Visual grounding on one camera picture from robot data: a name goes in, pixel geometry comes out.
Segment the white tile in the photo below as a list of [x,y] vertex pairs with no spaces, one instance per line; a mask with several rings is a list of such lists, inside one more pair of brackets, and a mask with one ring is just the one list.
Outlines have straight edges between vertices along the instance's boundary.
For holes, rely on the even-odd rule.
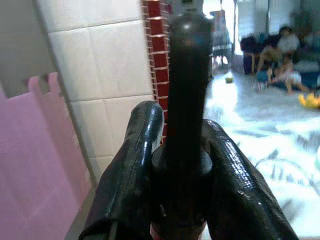
[[99,182],[102,174],[109,166],[111,161],[114,159],[113,156],[102,156],[102,157],[94,157],[90,158],[89,162],[94,172],[94,176],[97,182]]
[[133,108],[142,101],[153,101],[152,95],[130,96],[105,99],[107,116],[111,123],[112,139],[115,153],[124,142],[127,125]]
[[142,19],[139,0],[82,0],[89,26]]
[[86,21],[82,1],[38,0],[49,33],[84,27]]
[[102,97],[89,31],[77,29],[49,34],[71,101]]
[[141,20],[90,28],[105,98],[152,93]]
[[103,100],[74,102],[71,106],[89,158],[113,155],[111,126]]

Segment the red brick column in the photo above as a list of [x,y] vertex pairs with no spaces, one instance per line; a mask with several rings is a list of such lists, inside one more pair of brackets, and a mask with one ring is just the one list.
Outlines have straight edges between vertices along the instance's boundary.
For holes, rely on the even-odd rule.
[[163,138],[167,135],[169,92],[168,12],[164,0],[141,0],[154,99],[164,112]]

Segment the floor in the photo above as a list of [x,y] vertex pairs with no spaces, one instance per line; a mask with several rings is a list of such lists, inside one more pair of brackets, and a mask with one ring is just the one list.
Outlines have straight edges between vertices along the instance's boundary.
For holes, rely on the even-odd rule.
[[[234,82],[226,84],[225,78]],[[264,175],[300,237],[320,236],[320,111],[299,104],[298,93],[252,90],[254,76],[227,73],[208,86],[204,118],[221,124]],[[91,191],[66,240],[76,240],[92,203]],[[210,240],[206,228],[202,240]]]

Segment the white tile wall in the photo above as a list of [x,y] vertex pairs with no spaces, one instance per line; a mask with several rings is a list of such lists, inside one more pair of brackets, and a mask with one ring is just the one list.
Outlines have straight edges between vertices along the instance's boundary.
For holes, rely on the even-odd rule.
[[49,33],[71,101],[102,97],[89,31],[81,28]]
[[107,116],[111,123],[113,146],[117,152],[124,142],[131,111],[142,101],[153,100],[152,95],[111,98],[104,100]]
[[100,179],[132,109],[152,99],[140,0],[38,0],[89,164]]
[[95,173],[95,178],[97,182],[99,182],[105,169],[108,167],[108,165],[111,163],[113,159],[114,156],[94,157],[89,159],[91,167]]
[[152,93],[142,20],[90,28],[105,98]]
[[112,156],[111,125],[103,100],[73,102],[71,106],[89,158]]

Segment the person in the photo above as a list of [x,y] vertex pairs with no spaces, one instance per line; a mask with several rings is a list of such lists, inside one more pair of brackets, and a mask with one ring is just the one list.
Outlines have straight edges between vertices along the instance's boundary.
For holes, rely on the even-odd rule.
[[296,86],[303,92],[308,92],[309,89],[302,84],[301,75],[294,71],[294,64],[292,63],[292,54],[287,53],[283,57],[282,66],[274,69],[275,77],[271,80],[272,82],[282,81],[285,83],[288,94],[292,94],[292,86]]
[[281,39],[276,48],[266,46],[262,50],[257,66],[257,72],[262,70],[265,62],[277,63],[282,59],[284,54],[293,55],[297,51],[300,42],[290,27],[283,26],[280,28],[279,34],[281,35]]

